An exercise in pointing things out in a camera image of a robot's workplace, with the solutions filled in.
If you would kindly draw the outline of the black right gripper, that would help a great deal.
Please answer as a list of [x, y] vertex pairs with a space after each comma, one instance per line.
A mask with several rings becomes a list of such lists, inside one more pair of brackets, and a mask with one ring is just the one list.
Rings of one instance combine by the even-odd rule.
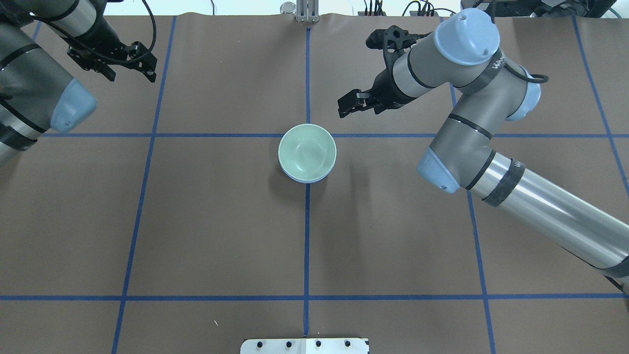
[[386, 110], [400, 109], [415, 99], [400, 90], [391, 72], [383, 70], [375, 77], [372, 87], [366, 92], [353, 89], [338, 99], [339, 118], [343, 119], [349, 114], [370, 109], [378, 115]]

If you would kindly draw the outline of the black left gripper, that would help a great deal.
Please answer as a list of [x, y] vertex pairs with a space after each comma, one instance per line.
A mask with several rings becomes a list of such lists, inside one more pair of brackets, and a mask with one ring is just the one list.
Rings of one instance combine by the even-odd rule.
[[112, 59], [126, 61], [123, 67], [141, 72], [151, 83], [156, 81], [157, 58], [151, 50], [141, 42], [125, 46], [113, 29], [99, 29], [79, 37], [79, 42], [101, 56], [86, 50], [75, 39], [67, 38], [66, 42], [69, 44], [67, 54], [72, 60], [83, 70], [94, 70], [110, 82], [115, 82], [116, 79], [116, 72], [110, 68], [113, 64]]

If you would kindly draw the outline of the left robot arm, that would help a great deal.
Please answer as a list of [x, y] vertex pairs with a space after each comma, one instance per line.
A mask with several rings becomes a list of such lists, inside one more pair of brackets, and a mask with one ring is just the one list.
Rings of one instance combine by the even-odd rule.
[[23, 27], [41, 22], [69, 45], [68, 56], [83, 70], [116, 79], [113, 65], [156, 79], [156, 38], [149, 47], [126, 45], [104, 18], [105, 0], [3, 0], [1, 2], [0, 161], [29, 150], [50, 129], [66, 133], [85, 121], [97, 99], [52, 58]]

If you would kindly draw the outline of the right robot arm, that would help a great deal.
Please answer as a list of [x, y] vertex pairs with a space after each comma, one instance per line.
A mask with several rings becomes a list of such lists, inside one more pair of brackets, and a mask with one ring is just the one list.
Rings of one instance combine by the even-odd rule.
[[628, 292], [628, 225], [495, 150], [507, 122], [519, 121], [541, 99], [548, 81], [512, 60], [501, 47], [493, 18], [469, 7], [429, 33], [391, 25], [365, 40], [380, 50], [384, 69], [369, 89], [338, 100], [338, 114], [397, 110], [450, 85], [460, 96], [416, 167], [436, 188], [483, 200], [551, 239]]

